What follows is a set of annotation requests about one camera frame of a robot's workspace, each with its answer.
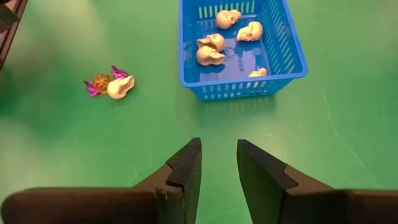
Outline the purple plastic witch hat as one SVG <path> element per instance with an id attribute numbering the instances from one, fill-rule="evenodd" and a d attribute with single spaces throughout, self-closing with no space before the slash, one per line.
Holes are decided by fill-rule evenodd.
<path id="1" fill-rule="evenodd" d="M 100 94 L 100 92 L 95 88 L 92 82 L 84 80 L 83 83 L 85 84 L 86 90 L 90 96 L 98 96 Z"/>
<path id="2" fill-rule="evenodd" d="M 115 65 L 112 65 L 111 68 L 112 68 L 112 74 L 113 74 L 114 79 L 126 78 L 129 76 L 128 72 L 126 72 L 124 70 L 120 70 Z"/>

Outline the blue plastic basket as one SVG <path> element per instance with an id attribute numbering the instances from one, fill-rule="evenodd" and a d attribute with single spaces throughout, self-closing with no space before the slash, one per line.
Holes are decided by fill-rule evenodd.
<path id="1" fill-rule="evenodd" d="M 229 29 L 216 26 L 216 15 L 236 9 L 242 16 Z M 262 24 L 262 37 L 254 42 L 237 41 L 238 31 L 250 22 Z M 209 34 L 224 37 L 220 65 L 197 62 L 197 40 Z M 260 68 L 264 77 L 248 77 Z M 178 69 L 182 86 L 201 100 L 273 95 L 308 66 L 287 0 L 179 0 Z"/>

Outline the orange plastic pumpkin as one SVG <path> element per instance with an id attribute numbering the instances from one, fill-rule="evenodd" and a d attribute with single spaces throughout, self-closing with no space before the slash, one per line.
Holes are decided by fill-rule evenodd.
<path id="1" fill-rule="evenodd" d="M 105 73 L 99 73 L 93 77 L 94 88 L 100 93 L 107 93 L 108 84 L 111 81 L 111 76 Z"/>

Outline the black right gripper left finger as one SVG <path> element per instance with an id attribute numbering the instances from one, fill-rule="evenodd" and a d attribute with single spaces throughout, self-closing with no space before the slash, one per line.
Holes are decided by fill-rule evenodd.
<path id="1" fill-rule="evenodd" d="M 39 187 L 10 194 L 4 224 L 195 224 L 200 138 L 133 187 Z"/>

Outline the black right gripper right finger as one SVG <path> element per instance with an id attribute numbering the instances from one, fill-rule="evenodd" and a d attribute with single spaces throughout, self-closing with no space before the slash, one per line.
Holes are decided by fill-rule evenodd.
<path id="1" fill-rule="evenodd" d="M 237 162 L 253 224 L 398 224 L 398 190 L 335 189 L 244 139 Z"/>

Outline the black table frame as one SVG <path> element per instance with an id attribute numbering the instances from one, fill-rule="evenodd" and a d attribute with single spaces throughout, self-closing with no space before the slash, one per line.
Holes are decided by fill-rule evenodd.
<path id="1" fill-rule="evenodd" d="M 28 0 L 0 0 L 0 71 L 2 70 Z"/>

